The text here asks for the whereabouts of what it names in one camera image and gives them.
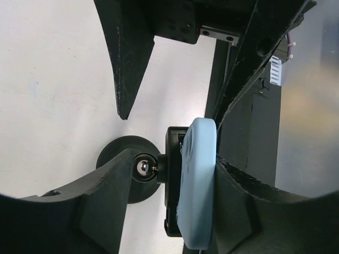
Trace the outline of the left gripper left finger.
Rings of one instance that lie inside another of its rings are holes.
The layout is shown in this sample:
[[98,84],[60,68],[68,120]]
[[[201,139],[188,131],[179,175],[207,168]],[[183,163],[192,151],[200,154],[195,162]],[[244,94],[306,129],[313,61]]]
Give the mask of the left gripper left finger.
[[1,196],[1,253],[118,253],[132,151],[43,196]]

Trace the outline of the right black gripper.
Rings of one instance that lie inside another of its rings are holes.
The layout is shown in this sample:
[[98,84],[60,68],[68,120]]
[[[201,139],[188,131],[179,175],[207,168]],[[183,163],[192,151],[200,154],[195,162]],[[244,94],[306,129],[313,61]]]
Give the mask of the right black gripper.
[[122,120],[128,119],[137,97],[154,35],[189,44],[196,44],[201,35],[233,45],[240,38],[213,114],[220,127],[262,73],[285,34],[316,2],[102,0],[94,4],[110,56],[117,113]]

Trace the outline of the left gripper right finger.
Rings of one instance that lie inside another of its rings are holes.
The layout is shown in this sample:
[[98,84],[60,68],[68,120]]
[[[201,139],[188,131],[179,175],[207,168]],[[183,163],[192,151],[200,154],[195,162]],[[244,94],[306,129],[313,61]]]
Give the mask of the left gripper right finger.
[[292,194],[218,157],[213,230],[219,253],[338,253],[338,192]]

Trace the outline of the phone with light blue case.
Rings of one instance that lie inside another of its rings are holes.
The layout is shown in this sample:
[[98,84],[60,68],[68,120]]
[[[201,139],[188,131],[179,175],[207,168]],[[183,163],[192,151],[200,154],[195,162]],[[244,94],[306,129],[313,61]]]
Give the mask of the phone with light blue case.
[[212,119],[196,118],[181,147],[176,221],[185,245],[206,250],[212,239],[217,130]]

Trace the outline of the black phone stand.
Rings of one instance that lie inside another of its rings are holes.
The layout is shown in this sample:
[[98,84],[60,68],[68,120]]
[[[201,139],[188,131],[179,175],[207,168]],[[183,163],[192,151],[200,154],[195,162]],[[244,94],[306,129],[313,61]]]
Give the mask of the black phone stand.
[[164,229],[169,237],[182,236],[177,225],[177,206],[181,184],[181,147],[187,131],[187,127],[170,126],[165,135],[164,154],[145,138],[136,135],[117,138],[104,147],[96,162],[96,168],[99,168],[120,152],[132,150],[133,168],[128,203],[135,204],[148,199],[160,184],[164,184]]

